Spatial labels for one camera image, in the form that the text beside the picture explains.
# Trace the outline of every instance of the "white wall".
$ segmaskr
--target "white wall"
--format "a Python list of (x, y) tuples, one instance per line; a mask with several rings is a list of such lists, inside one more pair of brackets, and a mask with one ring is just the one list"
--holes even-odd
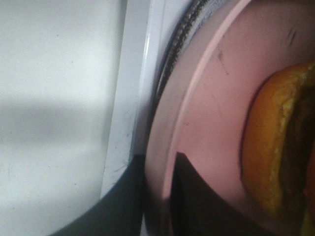
[(0, 235), (47, 235), (99, 200), (125, 10), (0, 2)]

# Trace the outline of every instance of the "white surface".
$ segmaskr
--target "white surface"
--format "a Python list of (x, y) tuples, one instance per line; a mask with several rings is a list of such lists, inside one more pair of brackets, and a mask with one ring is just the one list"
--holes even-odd
[(99, 200), (125, 7), (0, 2), (0, 235), (47, 235)]
[(173, 30), (190, 2), (128, 1), (101, 197), (125, 171), (130, 157), (145, 153), (154, 83)]

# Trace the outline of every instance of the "pink plate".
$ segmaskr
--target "pink plate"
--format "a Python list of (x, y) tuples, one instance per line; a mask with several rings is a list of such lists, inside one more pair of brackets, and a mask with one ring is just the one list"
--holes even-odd
[(146, 180), (167, 232), (176, 152), (184, 152), (231, 206), (262, 227), (265, 217), (240, 180), (240, 144), (253, 94), (272, 73), (315, 58), (315, 2), (230, 0), (196, 33), (165, 87), (152, 126)]

